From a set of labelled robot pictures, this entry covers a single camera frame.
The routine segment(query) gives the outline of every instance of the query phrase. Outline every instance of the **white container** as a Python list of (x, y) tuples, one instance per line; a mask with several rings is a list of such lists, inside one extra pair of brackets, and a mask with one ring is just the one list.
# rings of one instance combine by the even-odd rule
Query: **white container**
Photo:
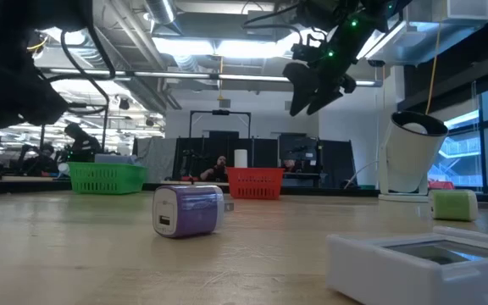
[(488, 235), (327, 237), (327, 286), (367, 305), (488, 305)]
[(235, 167), (247, 168), (247, 150), (235, 149)]

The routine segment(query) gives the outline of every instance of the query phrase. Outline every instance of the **metal frame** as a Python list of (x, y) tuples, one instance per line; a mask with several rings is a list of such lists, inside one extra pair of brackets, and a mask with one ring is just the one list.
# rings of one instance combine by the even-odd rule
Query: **metal frame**
[[(216, 114), (216, 111), (218, 110), (212, 110), (212, 111), (207, 111), (207, 110), (192, 110), (190, 111), (190, 133), (189, 136), (191, 138), (191, 131), (193, 129), (193, 114), (212, 114), (212, 115), (224, 115), (224, 114)], [(251, 139), (252, 138), (252, 113), (247, 113), (247, 112), (234, 112), (234, 111), (227, 111), (227, 115), (231, 114), (245, 114), (247, 115), (247, 138)]]

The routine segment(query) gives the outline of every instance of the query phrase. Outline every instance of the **workbench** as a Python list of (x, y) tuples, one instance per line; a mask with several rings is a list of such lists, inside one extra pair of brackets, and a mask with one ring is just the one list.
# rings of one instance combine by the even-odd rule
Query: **workbench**
[(216, 234), (153, 231), (152, 192), (0, 195), (0, 304), (356, 304), (325, 289), (325, 237), (430, 232), (423, 203), (375, 198), (234, 200)]

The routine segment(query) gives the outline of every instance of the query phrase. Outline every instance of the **desk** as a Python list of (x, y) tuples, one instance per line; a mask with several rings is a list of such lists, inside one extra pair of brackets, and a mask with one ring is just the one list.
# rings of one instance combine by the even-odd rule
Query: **desk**
[(418, 203), (374, 198), (235, 200), (219, 233), (170, 240), (153, 232), (151, 192), (0, 196), (0, 304), (356, 304), (324, 288), (325, 237), (429, 232)]

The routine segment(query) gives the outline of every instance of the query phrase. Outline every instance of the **yellow cable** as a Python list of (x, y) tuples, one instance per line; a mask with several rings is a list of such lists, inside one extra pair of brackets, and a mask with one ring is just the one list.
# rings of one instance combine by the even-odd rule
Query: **yellow cable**
[(44, 37), (44, 40), (41, 43), (39, 43), (38, 45), (35, 45), (33, 47), (27, 47), (27, 50), (28, 51), (37, 50), (37, 48), (44, 46), (44, 44), (47, 43), (47, 40), (48, 40), (48, 35), (46, 37)]
[(432, 76), (430, 77), (429, 101), (427, 102), (427, 109), (424, 112), (424, 114), (427, 115), (429, 114), (430, 111), (430, 102), (432, 101), (432, 92), (434, 91), (434, 78), (436, 75), (436, 63), (438, 61), (438, 51), (440, 50), (440, 32), (441, 32), (442, 23), (443, 23), (443, 18), (442, 20), (440, 20), (440, 24), (438, 24), (438, 34), (436, 35), (436, 50), (434, 55), (434, 62), (432, 63)]

